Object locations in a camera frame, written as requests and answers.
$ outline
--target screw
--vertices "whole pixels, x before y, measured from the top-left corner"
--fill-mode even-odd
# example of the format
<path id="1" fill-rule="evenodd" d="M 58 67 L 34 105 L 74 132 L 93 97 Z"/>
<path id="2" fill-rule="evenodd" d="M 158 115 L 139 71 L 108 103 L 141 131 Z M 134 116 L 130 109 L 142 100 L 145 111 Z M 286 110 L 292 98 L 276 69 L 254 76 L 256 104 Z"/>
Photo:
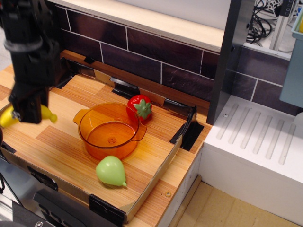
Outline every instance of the screw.
<path id="1" fill-rule="evenodd" d="M 171 192 L 165 192 L 165 196 L 166 197 L 170 197 L 171 196 Z"/>
<path id="2" fill-rule="evenodd" d="M 35 227 L 42 227 L 43 226 L 43 222 L 42 221 L 38 221 L 36 224 L 35 224 Z"/>

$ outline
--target pot handle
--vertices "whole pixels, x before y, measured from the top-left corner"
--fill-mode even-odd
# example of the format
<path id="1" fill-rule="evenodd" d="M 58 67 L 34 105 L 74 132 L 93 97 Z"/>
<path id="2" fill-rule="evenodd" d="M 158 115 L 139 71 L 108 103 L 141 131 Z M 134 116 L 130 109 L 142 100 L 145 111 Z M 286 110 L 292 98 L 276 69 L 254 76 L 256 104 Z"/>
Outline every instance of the pot handle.
<path id="1" fill-rule="evenodd" d="M 76 123 L 77 125 L 80 124 L 83 116 L 89 111 L 89 109 L 81 109 L 79 110 L 79 112 L 76 114 L 76 116 L 74 117 L 74 119 L 72 120 L 74 123 Z"/>
<path id="2" fill-rule="evenodd" d="M 145 135 L 146 133 L 146 130 L 147 130 L 147 127 L 141 123 L 139 123 L 139 129 L 138 129 L 138 132 L 136 134 L 136 136 L 134 137 L 133 140 L 135 141 L 140 141 L 143 139 L 143 136 Z"/>

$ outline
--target light blue container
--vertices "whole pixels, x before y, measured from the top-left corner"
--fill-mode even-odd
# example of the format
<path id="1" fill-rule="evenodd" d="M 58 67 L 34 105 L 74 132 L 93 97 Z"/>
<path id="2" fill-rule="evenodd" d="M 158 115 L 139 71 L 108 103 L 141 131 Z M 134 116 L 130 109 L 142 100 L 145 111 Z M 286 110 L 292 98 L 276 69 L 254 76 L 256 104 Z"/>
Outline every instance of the light blue container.
<path id="1" fill-rule="evenodd" d="M 303 10 L 300 11 L 292 28 L 293 37 L 296 41 L 280 100 L 303 108 L 303 33 L 299 32 L 302 17 Z"/>

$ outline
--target white ledge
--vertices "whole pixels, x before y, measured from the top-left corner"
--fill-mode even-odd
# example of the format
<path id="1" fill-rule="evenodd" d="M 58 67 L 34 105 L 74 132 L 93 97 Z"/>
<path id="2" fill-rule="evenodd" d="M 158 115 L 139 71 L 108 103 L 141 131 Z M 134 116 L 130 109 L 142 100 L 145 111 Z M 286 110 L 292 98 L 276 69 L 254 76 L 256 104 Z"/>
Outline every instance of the white ledge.
<path id="1" fill-rule="evenodd" d="M 224 30 L 115 0 L 50 0 L 65 7 L 182 43 L 220 52 Z"/>

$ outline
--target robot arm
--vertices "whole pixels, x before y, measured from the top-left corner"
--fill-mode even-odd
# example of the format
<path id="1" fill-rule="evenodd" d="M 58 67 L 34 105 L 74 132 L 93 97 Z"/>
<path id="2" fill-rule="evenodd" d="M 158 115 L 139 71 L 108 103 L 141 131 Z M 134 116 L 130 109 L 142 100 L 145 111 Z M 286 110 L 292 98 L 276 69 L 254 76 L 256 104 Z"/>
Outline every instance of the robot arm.
<path id="1" fill-rule="evenodd" d="M 40 0 L 0 0 L 0 18 L 15 72 L 9 97 L 13 115 L 40 123 L 41 105 L 48 106 L 49 89 L 58 84 L 61 70 L 59 44 L 45 34 L 51 12 Z"/>

